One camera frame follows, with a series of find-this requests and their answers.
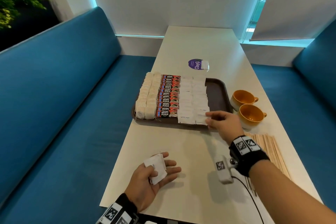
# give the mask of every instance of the white table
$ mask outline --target white table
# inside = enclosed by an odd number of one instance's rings
[[[292,180],[320,200],[299,156],[255,75],[231,29],[175,27],[167,30],[152,72],[172,75],[197,75],[188,61],[209,61],[208,78],[222,80],[232,96],[244,89],[259,98],[256,106],[267,113],[265,120],[251,133],[274,135]],[[261,223],[255,206],[238,181],[222,185],[217,178],[214,154],[229,157],[229,149],[218,133],[178,128],[163,128],[132,121],[100,203],[107,207],[124,192],[136,167],[149,156],[168,151],[170,159],[182,167],[182,174],[157,195],[145,214],[185,222]],[[265,223],[273,223],[259,198],[255,197]]]

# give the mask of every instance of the black cable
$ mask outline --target black cable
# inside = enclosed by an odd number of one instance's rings
[[[257,204],[255,203],[255,201],[254,201],[254,199],[253,199],[253,196],[251,195],[249,189],[248,189],[248,188],[246,187],[246,185],[245,185],[239,178],[237,178],[236,176],[232,176],[232,178],[237,179],[238,181],[240,181],[240,182],[244,185],[245,189],[246,189],[247,192],[250,194],[250,197],[252,198],[255,207],[257,208],[257,211],[258,211],[259,216],[260,216],[260,218],[261,218],[262,224],[265,224],[265,223],[264,223],[264,220],[263,220],[263,217],[261,216],[261,214],[260,214],[260,212],[259,212],[258,206],[257,206]]]

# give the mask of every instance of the tray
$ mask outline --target tray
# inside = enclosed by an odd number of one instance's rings
[[[224,82],[214,78],[206,78],[205,86],[207,87],[208,106],[210,111],[226,111],[233,113],[232,106],[230,105],[230,99]],[[156,118],[154,120],[141,120],[135,118],[135,104],[132,107],[132,117],[138,123],[151,124],[151,125],[179,125],[188,126],[193,128],[204,128],[205,125],[197,124],[184,124],[179,123],[177,118]]]

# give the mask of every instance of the orange cup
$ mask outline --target orange cup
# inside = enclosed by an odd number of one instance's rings
[[[244,104],[254,104],[257,102],[259,98],[252,95],[252,93],[245,91],[245,90],[236,90],[232,98],[230,99],[230,104],[232,105],[233,109],[238,111],[239,108]]]
[[[238,116],[243,128],[252,129],[264,120],[267,113],[262,112],[255,105],[244,104],[239,108]]]

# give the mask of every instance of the potted plant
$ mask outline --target potted plant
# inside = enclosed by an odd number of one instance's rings
[[[0,51],[58,23],[49,0],[0,0]]]

